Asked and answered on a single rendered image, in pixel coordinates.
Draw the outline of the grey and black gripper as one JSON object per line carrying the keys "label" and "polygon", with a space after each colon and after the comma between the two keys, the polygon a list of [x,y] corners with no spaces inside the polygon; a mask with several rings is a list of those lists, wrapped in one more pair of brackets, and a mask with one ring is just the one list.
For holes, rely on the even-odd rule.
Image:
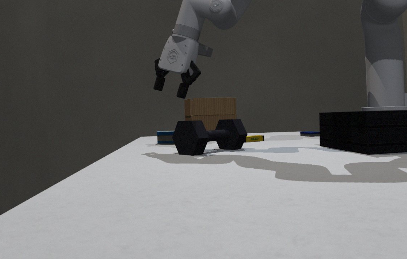
{"label": "grey and black gripper", "polygon": [[161,57],[155,60],[157,77],[153,89],[162,91],[165,81],[164,76],[169,72],[174,72],[181,75],[182,78],[177,97],[185,99],[189,85],[196,81],[201,74],[201,71],[195,65],[198,48],[198,41],[183,35],[172,34],[164,46]]}

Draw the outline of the yellow spirit level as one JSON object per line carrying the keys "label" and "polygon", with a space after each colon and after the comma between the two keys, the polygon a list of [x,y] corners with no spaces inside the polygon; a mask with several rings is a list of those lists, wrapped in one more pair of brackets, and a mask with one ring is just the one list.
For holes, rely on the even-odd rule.
{"label": "yellow spirit level", "polygon": [[264,135],[247,136],[244,142],[264,141]]}

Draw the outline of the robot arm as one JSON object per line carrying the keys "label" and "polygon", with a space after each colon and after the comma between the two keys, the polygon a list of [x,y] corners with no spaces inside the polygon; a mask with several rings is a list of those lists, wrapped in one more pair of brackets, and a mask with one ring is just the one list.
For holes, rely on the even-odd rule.
{"label": "robot arm", "polygon": [[[205,18],[217,28],[232,28],[252,0],[182,0],[172,34],[199,40]],[[366,55],[366,110],[407,110],[403,47],[398,17],[407,0],[363,0],[360,19]],[[197,17],[198,16],[198,17]]]}

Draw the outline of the round grey tin with blue lid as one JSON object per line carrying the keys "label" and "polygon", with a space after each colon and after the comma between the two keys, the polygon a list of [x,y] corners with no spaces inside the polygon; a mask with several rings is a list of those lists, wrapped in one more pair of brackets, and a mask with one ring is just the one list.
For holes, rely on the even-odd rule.
{"label": "round grey tin with blue lid", "polygon": [[175,144],[172,137],[174,131],[157,131],[157,142],[158,144]]}

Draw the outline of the brown cardboard box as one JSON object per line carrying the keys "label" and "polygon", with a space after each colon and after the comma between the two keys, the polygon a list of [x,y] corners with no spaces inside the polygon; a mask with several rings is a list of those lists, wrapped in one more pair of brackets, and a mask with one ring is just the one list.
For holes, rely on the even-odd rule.
{"label": "brown cardboard box", "polygon": [[185,121],[202,120],[207,131],[214,131],[221,119],[236,119],[236,103],[231,98],[185,100]]}

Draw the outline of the black hex dumbbell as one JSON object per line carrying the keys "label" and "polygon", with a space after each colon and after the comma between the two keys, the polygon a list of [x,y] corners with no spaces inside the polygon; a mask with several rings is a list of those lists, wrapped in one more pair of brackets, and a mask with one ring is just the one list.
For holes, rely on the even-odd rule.
{"label": "black hex dumbbell", "polygon": [[173,141],[179,155],[201,155],[208,142],[216,141],[220,149],[241,149],[247,131],[240,119],[222,119],[214,131],[207,131],[202,120],[178,121]]}

